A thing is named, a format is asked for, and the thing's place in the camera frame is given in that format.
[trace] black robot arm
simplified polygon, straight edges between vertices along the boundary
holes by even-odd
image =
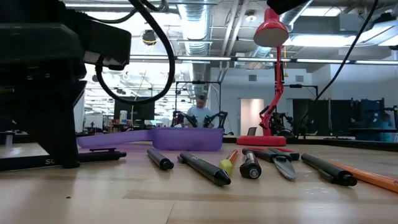
[[[225,123],[225,119],[226,119],[227,115],[228,115],[228,112],[220,111],[217,114],[214,114],[213,116],[206,116],[205,120],[203,121],[203,127],[208,128],[209,125],[211,124],[211,122],[213,122],[213,120],[215,118],[219,117],[220,122],[218,123],[218,128],[224,129],[224,123]]]
[[[186,118],[188,120],[188,122],[192,125],[192,127],[196,128],[198,126],[197,125],[198,121],[197,121],[195,115],[189,116],[186,113],[183,113],[181,111],[173,111],[172,127],[174,127],[176,125],[175,121],[176,121],[176,119],[177,119],[179,114],[182,115],[184,118]]]

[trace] table surface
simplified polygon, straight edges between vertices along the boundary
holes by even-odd
[[[163,154],[175,162],[161,171],[135,144],[120,161],[83,164],[78,169],[20,170],[0,173],[0,223],[397,223],[398,194],[371,184],[330,184],[302,161],[293,161],[297,180],[283,178],[274,164],[259,161],[257,180],[239,174],[240,154],[231,185],[218,187],[186,164],[179,152]],[[235,144],[219,152],[192,152],[215,165]],[[398,178],[398,153],[332,146],[291,145],[326,160]],[[0,157],[46,154],[36,144],[15,144]]]

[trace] man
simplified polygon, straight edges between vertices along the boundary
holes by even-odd
[[[204,96],[197,96],[196,100],[197,100],[197,105],[189,108],[187,115],[189,116],[194,115],[195,118],[197,119],[198,128],[203,128],[203,122],[205,120],[205,117],[213,116],[213,113],[208,108],[205,108],[206,99]],[[188,126],[188,128],[192,128],[192,124],[190,124],[186,118],[184,119],[184,124]],[[213,127],[214,123],[211,123],[208,126],[208,128],[213,128]]]

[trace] purple plastic container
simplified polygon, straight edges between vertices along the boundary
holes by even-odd
[[[223,145],[221,128],[154,128],[152,144],[159,150],[217,151]]]
[[[80,147],[92,149],[106,146],[117,146],[127,142],[150,141],[152,130],[126,131],[123,133],[97,134],[94,136],[77,138]]]

